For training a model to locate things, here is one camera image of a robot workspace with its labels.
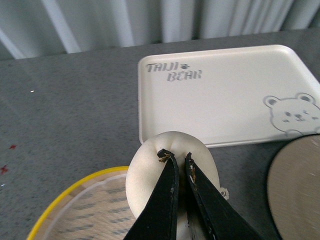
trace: white wall panel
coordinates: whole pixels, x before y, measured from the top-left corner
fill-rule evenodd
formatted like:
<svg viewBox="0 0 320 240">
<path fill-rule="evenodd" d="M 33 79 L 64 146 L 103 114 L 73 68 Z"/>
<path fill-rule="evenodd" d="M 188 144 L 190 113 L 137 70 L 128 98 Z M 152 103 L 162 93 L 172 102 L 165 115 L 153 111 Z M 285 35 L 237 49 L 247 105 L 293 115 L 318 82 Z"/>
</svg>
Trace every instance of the white wall panel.
<svg viewBox="0 0 320 240">
<path fill-rule="evenodd" d="M 0 2 L 0 41 L 15 59 L 65 51 L 40 0 Z"/>
<path fill-rule="evenodd" d="M 320 0 L 2 0 L 0 60 L 320 27 Z"/>
<path fill-rule="evenodd" d="M 320 0 L 295 0 L 292 4 L 283 30 L 305 29 L 309 26 L 320 7 Z"/>
</svg>

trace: white tray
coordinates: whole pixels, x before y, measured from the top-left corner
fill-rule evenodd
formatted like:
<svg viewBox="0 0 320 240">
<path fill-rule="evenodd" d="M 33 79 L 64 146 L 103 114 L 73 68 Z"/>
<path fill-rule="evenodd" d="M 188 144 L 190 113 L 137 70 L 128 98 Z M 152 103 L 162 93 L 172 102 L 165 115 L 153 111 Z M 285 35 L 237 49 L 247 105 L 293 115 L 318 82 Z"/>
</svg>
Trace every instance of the white tray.
<svg viewBox="0 0 320 240">
<path fill-rule="evenodd" d="M 141 143 L 167 131 L 207 147 L 320 132 L 320 84 L 282 45 L 147 56 L 138 92 Z"/>
</svg>

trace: bear illustration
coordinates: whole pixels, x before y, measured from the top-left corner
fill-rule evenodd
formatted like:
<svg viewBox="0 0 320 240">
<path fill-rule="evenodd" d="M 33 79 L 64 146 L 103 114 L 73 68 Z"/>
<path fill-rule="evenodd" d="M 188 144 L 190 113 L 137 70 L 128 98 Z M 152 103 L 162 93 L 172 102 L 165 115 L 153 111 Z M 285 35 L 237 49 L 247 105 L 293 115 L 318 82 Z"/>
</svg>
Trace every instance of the bear illustration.
<svg viewBox="0 0 320 240">
<path fill-rule="evenodd" d="M 263 102 L 270 108 L 271 124 L 287 136 L 320 133 L 320 108 L 313 96 L 303 92 L 294 98 L 266 96 Z"/>
</svg>

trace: gray countertop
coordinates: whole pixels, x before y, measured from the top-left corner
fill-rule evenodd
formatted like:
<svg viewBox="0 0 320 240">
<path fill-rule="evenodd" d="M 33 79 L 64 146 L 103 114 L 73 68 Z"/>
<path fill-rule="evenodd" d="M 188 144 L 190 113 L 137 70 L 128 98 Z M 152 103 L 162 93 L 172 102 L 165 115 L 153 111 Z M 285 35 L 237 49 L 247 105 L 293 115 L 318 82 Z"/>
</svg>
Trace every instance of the gray countertop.
<svg viewBox="0 0 320 240">
<path fill-rule="evenodd" d="M 0 167 L 8 168 L 0 175 L 0 239 L 25 239 L 67 187 L 96 171 L 130 164 L 141 145 L 141 58 L 272 44 L 292 48 L 320 80 L 320 28 L 0 61 Z M 266 179 L 284 144 L 210 149 L 230 204 L 266 239 L 279 238 Z"/>
</svg>

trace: white bun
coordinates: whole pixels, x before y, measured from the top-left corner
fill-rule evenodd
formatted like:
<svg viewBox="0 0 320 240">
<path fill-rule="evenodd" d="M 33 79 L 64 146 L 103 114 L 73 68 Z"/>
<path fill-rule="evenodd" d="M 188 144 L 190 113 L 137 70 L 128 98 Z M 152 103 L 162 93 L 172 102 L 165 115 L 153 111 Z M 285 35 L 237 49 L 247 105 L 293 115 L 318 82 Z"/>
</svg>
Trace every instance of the white bun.
<svg viewBox="0 0 320 240">
<path fill-rule="evenodd" d="M 157 156 L 158 151 L 161 149 L 168 150 L 174 154 L 179 166 L 180 186 L 182 188 L 185 184 L 185 158 L 190 152 L 192 153 L 191 157 L 194 162 L 212 184 L 218 190 L 220 189 L 218 171 L 214 159 L 208 148 L 199 139 L 178 131 L 161 133 L 142 144 L 135 153 L 127 172 L 125 191 L 130 209 L 136 218 L 138 218 L 145 208 L 165 167 L 164 163 L 159 162 L 159 157 Z M 184 194 L 184 190 L 181 188 L 180 194 Z M 177 240 L 187 239 L 190 239 L 187 211 L 183 201 L 180 202 L 179 199 Z"/>
</svg>

